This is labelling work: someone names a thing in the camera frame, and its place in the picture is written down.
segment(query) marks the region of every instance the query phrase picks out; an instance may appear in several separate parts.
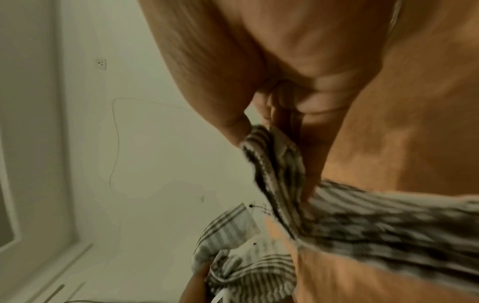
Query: folded fabric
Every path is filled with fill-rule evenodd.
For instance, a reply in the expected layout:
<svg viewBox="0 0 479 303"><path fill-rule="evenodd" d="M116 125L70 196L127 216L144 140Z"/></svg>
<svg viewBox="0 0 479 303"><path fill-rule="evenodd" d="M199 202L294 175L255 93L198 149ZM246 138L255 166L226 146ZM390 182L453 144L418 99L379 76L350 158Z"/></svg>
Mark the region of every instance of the folded fabric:
<svg viewBox="0 0 479 303"><path fill-rule="evenodd" d="M196 272L215 257L206 277L213 294L228 288L237 303L275 303L292 295L294 264L281 241L263 239L243 256L230 256L230 250L259 232L243 203L221 214L202 232L191 265Z"/></svg>
<svg viewBox="0 0 479 303"><path fill-rule="evenodd" d="M479 197L373 193L325 180L304 204L293 142L255 126L241 148L269 201L264 212L296 245L479 292Z"/></svg>

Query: clothing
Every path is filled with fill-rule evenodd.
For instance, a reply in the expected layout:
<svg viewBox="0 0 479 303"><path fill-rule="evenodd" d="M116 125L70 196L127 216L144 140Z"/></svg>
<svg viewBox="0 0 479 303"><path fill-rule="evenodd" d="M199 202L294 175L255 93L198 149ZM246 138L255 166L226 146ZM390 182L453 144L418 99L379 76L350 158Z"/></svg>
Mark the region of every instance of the clothing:
<svg viewBox="0 0 479 303"><path fill-rule="evenodd" d="M228 288L236 303L275 303L296 286L294 264L281 241L257 241L243 256L230 250L259 233L251 214L240 204L214 219L202 232L191 259L193 272L215 257L206 278L213 294Z"/></svg>
<svg viewBox="0 0 479 303"><path fill-rule="evenodd" d="M478 197L371 193L324 181L305 207L305 169L294 143L255 126L241 148L270 203L265 212L297 246L479 292Z"/></svg>

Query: hand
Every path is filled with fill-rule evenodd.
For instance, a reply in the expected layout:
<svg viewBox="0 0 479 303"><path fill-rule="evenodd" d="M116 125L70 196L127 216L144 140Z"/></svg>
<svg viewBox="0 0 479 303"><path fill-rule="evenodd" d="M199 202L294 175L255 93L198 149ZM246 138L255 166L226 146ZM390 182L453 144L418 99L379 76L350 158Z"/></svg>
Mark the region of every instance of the hand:
<svg viewBox="0 0 479 303"><path fill-rule="evenodd" d="M209 297L205 278L210 271L213 261L205 262L200 269L191 277L180 297L180 303L209 303L213 298Z"/></svg>
<svg viewBox="0 0 479 303"><path fill-rule="evenodd" d="M191 106L232 144L265 124L299 146L304 198L359 92L381 68L393 0L140 0Z"/></svg>

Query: striped fabric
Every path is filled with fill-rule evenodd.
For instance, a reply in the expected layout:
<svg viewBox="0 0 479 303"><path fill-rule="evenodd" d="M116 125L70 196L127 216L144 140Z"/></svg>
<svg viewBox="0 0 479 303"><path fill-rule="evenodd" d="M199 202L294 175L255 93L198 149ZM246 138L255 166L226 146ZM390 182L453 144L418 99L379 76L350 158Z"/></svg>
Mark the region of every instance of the striped fabric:
<svg viewBox="0 0 479 303"><path fill-rule="evenodd" d="M230 256L259 233L244 204L221 214L203 231L191 259L193 272L215 257L206 278L211 292L228 288L236 303L275 303L296 286L291 256L280 241L257 241L242 256Z"/></svg>
<svg viewBox="0 0 479 303"><path fill-rule="evenodd" d="M479 292L479 197L374 193L324 180L300 203L298 148L255 126L241 146L273 216L298 246Z"/></svg>

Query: power outlet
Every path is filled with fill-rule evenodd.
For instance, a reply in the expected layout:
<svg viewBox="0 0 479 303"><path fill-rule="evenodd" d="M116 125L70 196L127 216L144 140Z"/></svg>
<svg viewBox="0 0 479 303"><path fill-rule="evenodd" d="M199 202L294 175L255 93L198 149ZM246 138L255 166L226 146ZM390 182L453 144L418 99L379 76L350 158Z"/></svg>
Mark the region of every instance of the power outlet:
<svg viewBox="0 0 479 303"><path fill-rule="evenodd" d="M95 66L98 69L106 70L106 59L105 58L95 59Z"/></svg>

